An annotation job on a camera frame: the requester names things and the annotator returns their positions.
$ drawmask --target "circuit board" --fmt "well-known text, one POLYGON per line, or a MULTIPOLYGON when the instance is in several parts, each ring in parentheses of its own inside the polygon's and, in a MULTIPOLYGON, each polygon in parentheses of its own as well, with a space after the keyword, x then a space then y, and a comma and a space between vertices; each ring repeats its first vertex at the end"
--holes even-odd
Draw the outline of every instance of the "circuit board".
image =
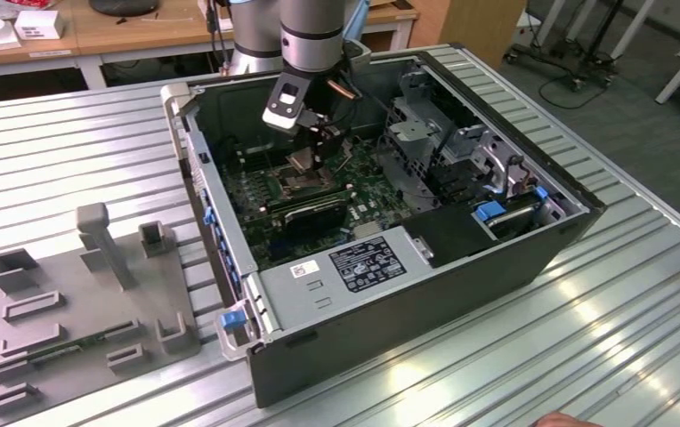
POLYGON ((321 173, 295 173, 290 164, 246 172, 222 168, 225 188, 245 238, 262 270, 386 230, 413 214, 376 160, 376 140, 347 140, 321 173), (285 215, 303 206, 342 205, 341 227, 286 237, 285 215))

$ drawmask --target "human hand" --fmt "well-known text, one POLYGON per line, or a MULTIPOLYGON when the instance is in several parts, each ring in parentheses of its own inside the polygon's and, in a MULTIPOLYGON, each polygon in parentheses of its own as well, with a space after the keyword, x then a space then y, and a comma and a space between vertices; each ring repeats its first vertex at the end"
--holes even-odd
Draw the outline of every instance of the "human hand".
POLYGON ((601 427, 598 424, 580 421, 568 414, 553 412, 544 415, 538 421, 534 422, 534 427, 601 427))

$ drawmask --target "gray base plate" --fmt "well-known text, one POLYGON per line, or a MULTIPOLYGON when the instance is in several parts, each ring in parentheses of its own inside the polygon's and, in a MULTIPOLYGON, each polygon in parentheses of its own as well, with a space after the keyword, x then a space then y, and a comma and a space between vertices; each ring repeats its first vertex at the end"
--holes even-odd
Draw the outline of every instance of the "gray base plate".
MULTIPOLYGON (((173 238, 170 228, 166 233, 173 238)), ((0 369, 0 425, 199 352, 177 241, 170 252, 150 259, 138 234, 115 244, 138 286, 123 291, 106 265, 93 274, 81 249, 37 260, 26 274, 38 287, 11 294, 0 290, 0 361, 37 360, 0 369), (174 338, 179 329, 186 334, 174 338), (22 347, 28 354, 15 353, 22 347), (57 356, 35 354, 54 348, 62 349, 57 356)))

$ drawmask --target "barcode sticker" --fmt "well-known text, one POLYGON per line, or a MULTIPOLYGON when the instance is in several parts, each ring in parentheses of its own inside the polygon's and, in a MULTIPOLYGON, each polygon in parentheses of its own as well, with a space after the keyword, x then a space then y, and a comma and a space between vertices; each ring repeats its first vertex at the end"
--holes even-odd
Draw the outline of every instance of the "barcode sticker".
POLYGON ((315 273, 318 271, 318 264, 314 260, 311 260, 290 267, 290 271, 293 272, 294 278, 302 278, 307 274, 315 273))
POLYGON ((46 52, 33 52, 28 54, 28 58, 46 58, 49 56, 63 56, 71 55, 71 50, 67 51, 46 51, 46 52))

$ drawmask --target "gray carpet floor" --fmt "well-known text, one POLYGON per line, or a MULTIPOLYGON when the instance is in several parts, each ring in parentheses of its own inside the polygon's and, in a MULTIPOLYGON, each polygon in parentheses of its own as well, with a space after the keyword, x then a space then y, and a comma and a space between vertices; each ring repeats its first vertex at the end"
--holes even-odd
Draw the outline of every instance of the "gray carpet floor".
MULTIPOLYGON (((533 14, 545 16, 552 2, 530 0, 528 8, 533 14)), ((566 25, 576 6, 577 0, 566 2, 557 29, 566 25)), ((578 38, 582 45, 588 45, 606 9, 605 4, 597 5, 578 38)), ((632 18, 620 13, 604 40, 602 52, 612 51, 630 22, 632 18)), ((557 39, 557 34, 552 34, 546 46, 557 39)), ((505 63, 500 72, 680 212, 680 99, 665 105, 653 100, 680 68, 680 58, 674 56, 678 50, 678 40, 644 26, 617 62, 621 74, 609 90, 574 110, 554 107, 538 96, 538 86, 564 71, 521 58, 513 65, 505 63)), ((598 90, 592 85, 582 92, 572 93, 562 85, 553 84, 545 89, 545 95, 556 103, 572 106, 598 90)))

